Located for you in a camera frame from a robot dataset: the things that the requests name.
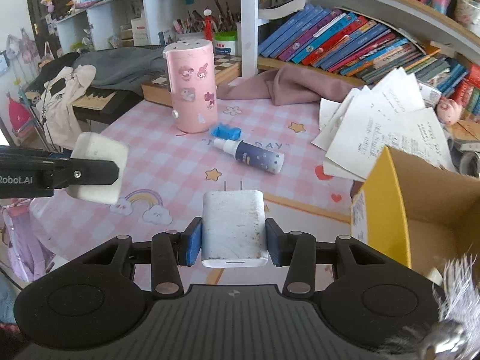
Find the stack of white papers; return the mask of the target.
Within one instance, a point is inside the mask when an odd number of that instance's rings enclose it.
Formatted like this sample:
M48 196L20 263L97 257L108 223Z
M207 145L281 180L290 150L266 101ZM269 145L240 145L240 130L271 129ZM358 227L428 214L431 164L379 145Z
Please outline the stack of white papers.
M402 67L373 87L351 89L312 144L325 152L327 176L365 181L386 146L455 170L434 108L425 105L415 75Z

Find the blue crumpled wrapper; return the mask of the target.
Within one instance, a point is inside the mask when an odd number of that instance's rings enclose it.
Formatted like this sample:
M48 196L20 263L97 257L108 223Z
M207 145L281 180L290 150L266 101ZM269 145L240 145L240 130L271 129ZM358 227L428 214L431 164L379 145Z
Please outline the blue crumpled wrapper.
M239 127L217 123L210 128L210 134L215 138L238 141L241 138L242 130Z

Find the white bookshelf unit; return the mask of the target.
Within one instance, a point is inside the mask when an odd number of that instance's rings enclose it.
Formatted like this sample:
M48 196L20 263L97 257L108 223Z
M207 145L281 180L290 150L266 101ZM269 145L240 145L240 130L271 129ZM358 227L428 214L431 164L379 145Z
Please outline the white bookshelf unit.
M172 33L173 22L184 19L193 11L213 11L230 3L239 12L241 24L241 74L251 77L259 69L273 68L278 61L258 56L259 30L267 24L258 10L284 0L105 0L81 10L57 23L59 43L64 52L80 41L85 30L91 33L94 48L105 50L109 38L119 34L120 27L131 19L134 2L142 3L147 39L160 41L161 33ZM437 41L454 49L468 61L479 62L479 37L453 19L416 0L311 0L324 8L338 7L359 12L404 30L417 41Z

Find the pink checkered tablecloth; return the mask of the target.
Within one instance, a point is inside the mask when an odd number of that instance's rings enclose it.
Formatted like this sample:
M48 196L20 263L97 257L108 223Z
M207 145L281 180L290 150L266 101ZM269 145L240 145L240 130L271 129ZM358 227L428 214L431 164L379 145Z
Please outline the pink checkered tablecloth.
M286 231L324 242L349 233L352 182L324 172L323 152L312 143L319 132L317 103L221 100L217 109L219 120L240 128L244 141L284 155L278 174L236 162L213 146L209 133L182 133L169 108L140 102L104 132L129 149L118 203L83 202L63 191L39 198L30 206L35 235L71 260L114 236L143 242L182 231L201 215L203 195L224 189L261 191L267 216Z

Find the pink pig plush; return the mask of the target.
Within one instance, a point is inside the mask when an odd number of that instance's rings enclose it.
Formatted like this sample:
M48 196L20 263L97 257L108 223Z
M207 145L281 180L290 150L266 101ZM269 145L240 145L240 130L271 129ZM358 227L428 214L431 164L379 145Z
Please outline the pink pig plush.
M439 121L447 126L456 124L461 119L462 112L462 105L446 97L442 97L436 106Z

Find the large white charger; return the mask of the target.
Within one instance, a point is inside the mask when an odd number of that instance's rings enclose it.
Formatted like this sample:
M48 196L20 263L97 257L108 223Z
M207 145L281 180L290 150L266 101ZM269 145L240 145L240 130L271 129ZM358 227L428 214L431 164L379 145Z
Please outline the large white charger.
M269 261L264 194L258 190L203 195L202 264L208 268L263 267Z

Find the keyboard piano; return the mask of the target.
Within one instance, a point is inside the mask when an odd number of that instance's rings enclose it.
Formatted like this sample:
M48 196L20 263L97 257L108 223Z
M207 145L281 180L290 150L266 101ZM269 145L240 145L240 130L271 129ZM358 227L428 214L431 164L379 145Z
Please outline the keyboard piano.
M142 100L141 96L128 90L89 87L83 97L72 103L72 107L81 121L110 125Z

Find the cream white garment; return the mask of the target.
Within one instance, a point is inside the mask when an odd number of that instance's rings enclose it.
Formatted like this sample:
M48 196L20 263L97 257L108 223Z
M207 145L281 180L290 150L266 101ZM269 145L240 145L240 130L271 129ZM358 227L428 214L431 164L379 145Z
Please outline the cream white garment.
M96 67L90 64L77 68L64 67L55 78L44 84L45 90L36 108L49 144L61 149L74 149L82 131L72 103L86 94L96 72Z

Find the pink cloth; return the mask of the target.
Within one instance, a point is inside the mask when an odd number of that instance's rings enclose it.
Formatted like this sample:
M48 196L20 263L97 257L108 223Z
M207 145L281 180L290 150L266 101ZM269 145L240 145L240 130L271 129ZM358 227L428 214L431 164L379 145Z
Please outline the pink cloth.
M341 103L352 89L361 87L305 67L284 65L241 79L236 85L219 85L216 94L222 100L269 98L280 107L318 102L322 98Z

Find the pink cylinder holder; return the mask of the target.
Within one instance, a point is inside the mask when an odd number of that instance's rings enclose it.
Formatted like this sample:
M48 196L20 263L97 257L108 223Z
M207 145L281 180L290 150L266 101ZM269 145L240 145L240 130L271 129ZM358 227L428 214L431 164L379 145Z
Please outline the pink cylinder holder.
M184 133L202 133L217 122L216 77L212 42L177 41L163 49L168 69L172 116Z

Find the yellow cardboard box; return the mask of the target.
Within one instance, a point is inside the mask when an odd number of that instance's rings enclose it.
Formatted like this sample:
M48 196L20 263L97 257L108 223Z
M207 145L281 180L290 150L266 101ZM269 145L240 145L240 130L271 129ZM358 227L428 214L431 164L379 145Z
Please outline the yellow cardboard box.
M354 238L422 275L479 256L479 180L385 147L352 200Z

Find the white eraser block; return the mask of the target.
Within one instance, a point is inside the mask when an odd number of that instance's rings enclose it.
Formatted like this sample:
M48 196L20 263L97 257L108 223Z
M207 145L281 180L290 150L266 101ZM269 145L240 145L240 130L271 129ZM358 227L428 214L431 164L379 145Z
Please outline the white eraser block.
M114 205L128 159L128 147L98 133L81 133L70 157L67 193L78 200Z

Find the pen holder with pens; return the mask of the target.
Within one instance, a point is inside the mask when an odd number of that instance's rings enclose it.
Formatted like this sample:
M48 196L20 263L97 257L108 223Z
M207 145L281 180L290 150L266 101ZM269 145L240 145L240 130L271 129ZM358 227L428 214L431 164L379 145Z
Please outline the pen holder with pens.
M234 11L227 1L213 0L213 8L206 7L202 13L188 10L185 19L174 19L172 27L176 35L193 34L211 41L237 40L237 24L240 12Z

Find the grey cloth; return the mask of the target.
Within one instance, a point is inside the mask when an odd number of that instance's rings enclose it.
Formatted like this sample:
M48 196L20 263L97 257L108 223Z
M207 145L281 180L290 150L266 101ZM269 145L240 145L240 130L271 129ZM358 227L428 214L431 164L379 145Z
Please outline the grey cloth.
M143 94L142 84L167 72L163 47L121 47L80 54L73 67L91 65L96 73L90 86Z

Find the row of leaning books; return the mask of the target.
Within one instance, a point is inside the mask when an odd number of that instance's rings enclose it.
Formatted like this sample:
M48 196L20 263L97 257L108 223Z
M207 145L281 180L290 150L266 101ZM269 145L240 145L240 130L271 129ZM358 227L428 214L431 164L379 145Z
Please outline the row of leaning books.
M404 30L359 12L306 3L278 18L281 24L258 45L259 56L377 84L403 68L445 96L470 74L457 58L422 44Z

